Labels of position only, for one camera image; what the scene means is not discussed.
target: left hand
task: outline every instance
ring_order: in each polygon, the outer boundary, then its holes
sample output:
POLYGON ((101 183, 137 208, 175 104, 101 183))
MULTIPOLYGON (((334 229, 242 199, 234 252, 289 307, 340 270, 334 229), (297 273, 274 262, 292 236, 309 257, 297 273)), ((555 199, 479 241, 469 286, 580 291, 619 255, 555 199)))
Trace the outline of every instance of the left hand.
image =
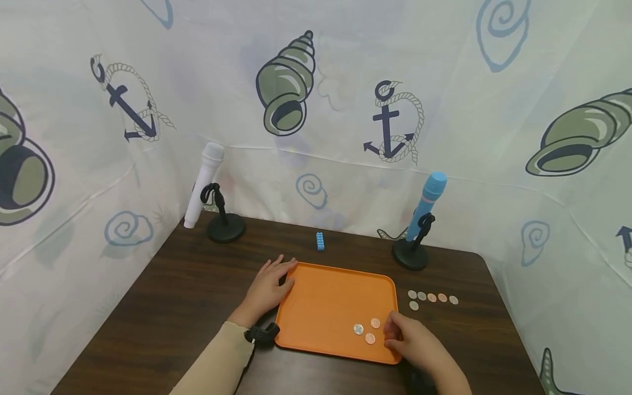
POLYGON ((282 260, 283 254, 279 255, 274 262, 268 259, 259 269, 243 302, 228 317, 230 322, 251 328, 265 313, 278 306, 294 285, 294 279, 288 278, 282 286, 279 286, 279 279, 298 263, 295 258, 284 263, 281 263, 282 260))

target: white curtain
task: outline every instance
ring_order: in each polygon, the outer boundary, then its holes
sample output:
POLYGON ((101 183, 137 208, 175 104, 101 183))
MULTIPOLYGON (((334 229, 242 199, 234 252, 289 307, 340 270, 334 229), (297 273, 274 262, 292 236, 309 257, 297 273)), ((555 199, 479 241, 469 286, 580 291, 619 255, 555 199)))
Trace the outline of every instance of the white curtain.
POLYGON ((485 259, 547 392, 628 393, 631 16, 1 0, 0 393, 52 391, 178 224, 209 140, 229 210, 374 237, 446 173, 426 243, 485 259))

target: table surface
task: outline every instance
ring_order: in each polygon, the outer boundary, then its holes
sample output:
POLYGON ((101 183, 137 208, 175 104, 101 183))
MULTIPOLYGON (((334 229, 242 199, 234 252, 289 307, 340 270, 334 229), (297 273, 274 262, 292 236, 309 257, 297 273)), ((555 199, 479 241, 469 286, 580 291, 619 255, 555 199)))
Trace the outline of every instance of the table surface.
MULTIPOLYGON (((463 369, 474 394, 543 394, 518 333, 483 259, 426 247, 430 264, 411 272, 393 261, 392 242, 246 219, 230 244, 207 239, 203 212, 195 229, 182 224, 59 383, 53 395, 167 395, 243 299, 261 265, 280 253, 304 262, 385 274, 397 286, 400 312, 423 322, 463 369), (418 301, 408 290, 455 295, 418 301)), ((277 347, 257 349, 237 395, 406 394, 403 366, 380 365, 277 347)))

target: coin row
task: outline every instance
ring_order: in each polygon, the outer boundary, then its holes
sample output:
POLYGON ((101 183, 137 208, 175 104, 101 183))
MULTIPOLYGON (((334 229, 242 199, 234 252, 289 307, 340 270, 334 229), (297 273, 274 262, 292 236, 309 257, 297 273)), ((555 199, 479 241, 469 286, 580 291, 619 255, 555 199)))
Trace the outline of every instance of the coin row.
POLYGON ((414 299, 419 299, 421 301, 430 301, 432 303, 435 303, 437 300, 445 303, 448 300, 450 301, 450 303, 452 303, 453 305, 458 305, 459 304, 459 300, 456 296, 451 295, 449 298, 446 296, 446 294, 444 293, 440 293, 438 295, 434 295, 433 293, 429 293, 426 295, 426 293, 424 292, 415 292, 412 289, 410 291, 408 291, 408 297, 413 299, 408 303, 408 306, 411 308, 411 310, 417 311, 419 310, 419 303, 417 303, 414 299))

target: microphone stand base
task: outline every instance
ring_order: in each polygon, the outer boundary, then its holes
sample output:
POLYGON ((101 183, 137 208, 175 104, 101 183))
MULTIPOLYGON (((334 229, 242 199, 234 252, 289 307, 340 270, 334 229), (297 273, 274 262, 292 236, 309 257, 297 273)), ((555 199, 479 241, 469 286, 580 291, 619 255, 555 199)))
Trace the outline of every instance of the microphone stand base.
POLYGON ((206 235, 216 243, 230 243, 246 233, 246 221, 237 214, 226 214, 228 225, 224 225, 221 216, 211 219, 206 235))
POLYGON ((393 258, 405 269, 424 270, 428 266, 428 253, 422 245, 413 251, 414 244, 414 241, 397 240, 391 250, 393 258))

